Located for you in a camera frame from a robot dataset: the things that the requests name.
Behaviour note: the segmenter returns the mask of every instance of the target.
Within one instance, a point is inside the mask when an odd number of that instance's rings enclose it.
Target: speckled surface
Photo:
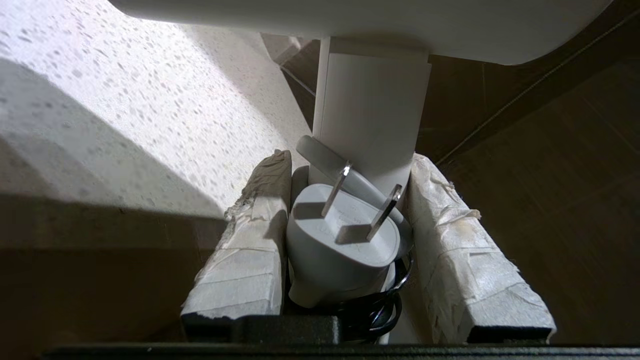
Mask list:
[[[0,4],[0,192],[221,217],[305,134],[258,33]]]

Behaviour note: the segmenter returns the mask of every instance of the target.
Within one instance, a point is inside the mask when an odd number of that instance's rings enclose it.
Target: metal prong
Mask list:
[[[333,186],[333,189],[331,189],[331,193],[329,194],[329,197],[327,198],[324,204],[324,207],[322,208],[322,212],[320,213],[322,217],[325,217],[329,213],[329,209],[331,209],[331,205],[333,205],[335,196],[338,195],[338,192],[342,188],[342,183],[347,178],[347,175],[349,175],[350,170],[351,170],[351,162],[347,161],[342,171],[340,171],[340,174],[338,175],[338,180],[335,182],[335,185]]]
[[[402,195],[402,186],[400,184],[396,184],[394,189],[391,190],[389,197],[387,197],[387,201],[382,205],[382,208],[376,214],[376,217],[373,218],[373,222],[371,223],[371,230],[369,234],[367,234],[367,240],[371,241],[373,236],[376,235],[378,229],[382,226],[382,223],[385,222],[391,211],[396,206],[396,203],[400,200],[400,195]]]

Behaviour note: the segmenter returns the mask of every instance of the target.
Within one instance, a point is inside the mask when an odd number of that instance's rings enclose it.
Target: plug prong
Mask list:
[[[350,170],[351,170],[351,162],[347,161],[346,165],[344,165],[344,168],[342,169],[342,171],[340,171],[340,174],[338,175],[338,180],[335,182],[335,185],[331,189],[331,193],[329,194],[329,197],[327,198],[324,204],[324,207],[322,208],[322,212],[320,212],[320,215],[322,215],[322,217],[325,217],[329,213],[329,209],[331,209],[331,205],[333,205],[333,201],[335,200],[336,195],[338,195],[338,192],[342,188],[342,183],[344,183],[344,180],[347,178],[347,175],[349,175]]]
[[[397,202],[400,200],[400,195],[402,195],[402,185],[396,184],[393,190],[391,190],[391,193],[387,197],[384,205],[382,205],[382,208],[376,214],[376,217],[373,218],[371,230],[369,231],[369,234],[367,234],[367,241],[371,241],[371,239],[376,235],[378,229],[382,226],[389,214],[391,214],[391,211],[394,209]]]

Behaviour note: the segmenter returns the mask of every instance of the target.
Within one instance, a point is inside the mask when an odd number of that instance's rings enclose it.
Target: terrazzo countertop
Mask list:
[[[0,4],[1,193],[220,218],[309,133],[258,33]]]

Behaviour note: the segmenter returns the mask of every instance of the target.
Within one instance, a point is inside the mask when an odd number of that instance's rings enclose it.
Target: white plug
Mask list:
[[[300,306],[311,308],[380,291],[396,258],[400,234],[388,213],[400,187],[383,209],[376,209],[339,190],[346,174],[333,188],[306,187],[292,208],[287,225],[289,298]]]

